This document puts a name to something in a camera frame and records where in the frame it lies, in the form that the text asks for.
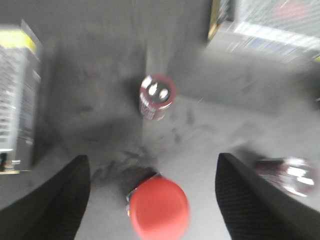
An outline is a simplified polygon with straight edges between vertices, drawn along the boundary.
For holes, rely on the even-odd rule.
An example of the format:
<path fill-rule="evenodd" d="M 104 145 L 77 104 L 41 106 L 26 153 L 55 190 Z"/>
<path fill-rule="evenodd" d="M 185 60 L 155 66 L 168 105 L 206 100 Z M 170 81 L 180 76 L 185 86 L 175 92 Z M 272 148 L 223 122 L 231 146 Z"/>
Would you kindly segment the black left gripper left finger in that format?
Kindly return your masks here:
<path fill-rule="evenodd" d="M 90 191 L 90 162 L 79 155 L 37 189 L 1 209 L 0 238 L 73 240 Z"/>

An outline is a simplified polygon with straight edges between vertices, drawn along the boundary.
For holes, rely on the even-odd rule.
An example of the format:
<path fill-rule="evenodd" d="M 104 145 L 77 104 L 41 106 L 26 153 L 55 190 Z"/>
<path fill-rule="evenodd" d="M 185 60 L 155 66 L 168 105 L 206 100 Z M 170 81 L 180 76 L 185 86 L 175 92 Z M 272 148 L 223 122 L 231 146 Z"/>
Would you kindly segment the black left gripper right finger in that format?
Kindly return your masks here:
<path fill-rule="evenodd" d="M 319 178 L 316 189 L 307 197 L 297 196 L 262 179 L 254 169 L 256 161 L 246 164 L 230 153 L 218 156 L 215 196 L 230 237 L 233 240 L 319 239 L 320 212 L 306 202 L 317 190 Z"/>

